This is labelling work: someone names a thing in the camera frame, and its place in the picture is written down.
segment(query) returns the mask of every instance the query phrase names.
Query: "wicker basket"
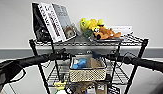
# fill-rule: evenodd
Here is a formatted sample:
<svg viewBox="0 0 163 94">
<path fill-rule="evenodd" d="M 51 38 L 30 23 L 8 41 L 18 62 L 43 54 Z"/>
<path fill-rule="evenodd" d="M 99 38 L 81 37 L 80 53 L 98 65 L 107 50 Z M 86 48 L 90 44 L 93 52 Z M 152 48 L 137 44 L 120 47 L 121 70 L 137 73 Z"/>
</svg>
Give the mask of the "wicker basket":
<svg viewBox="0 0 163 94">
<path fill-rule="evenodd" d="M 72 69 L 72 66 L 74 64 L 75 59 L 79 58 L 91 58 L 92 55 L 76 55 L 72 59 L 71 65 L 70 65 L 70 80 L 72 82 L 80 82 L 80 81 L 95 81 L 95 80 L 104 80 L 106 77 L 106 63 L 103 62 L 100 59 L 102 67 L 98 68 L 82 68 L 82 69 Z"/>
</svg>

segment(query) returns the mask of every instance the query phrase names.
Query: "book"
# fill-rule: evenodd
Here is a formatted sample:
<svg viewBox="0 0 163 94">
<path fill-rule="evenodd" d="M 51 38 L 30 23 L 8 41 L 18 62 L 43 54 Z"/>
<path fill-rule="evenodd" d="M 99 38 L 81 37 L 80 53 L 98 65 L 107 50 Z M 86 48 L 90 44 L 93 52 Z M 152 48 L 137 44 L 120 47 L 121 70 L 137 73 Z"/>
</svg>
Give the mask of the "book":
<svg viewBox="0 0 163 94">
<path fill-rule="evenodd" d="M 45 25 L 50 33 L 50 36 L 53 42 L 61 41 L 61 36 L 56 24 L 54 23 L 54 15 L 51 13 L 50 4 L 40 3 L 38 5 L 39 11 L 42 15 L 42 18 L 45 22 Z"/>
<path fill-rule="evenodd" d="M 73 28 L 73 25 L 70 21 L 68 12 L 66 7 L 58 5 L 58 4 L 52 4 L 55 13 L 58 17 L 58 20 L 61 24 L 63 33 L 65 36 L 64 37 L 64 41 L 68 41 L 72 38 L 74 38 L 76 36 L 76 31 Z"/>
<path fill-rule="evenodd" d="M 76 36 L 64 6 L 40 3 L 38 7 L 54 42 L 65 42 Z"/>
</svg>

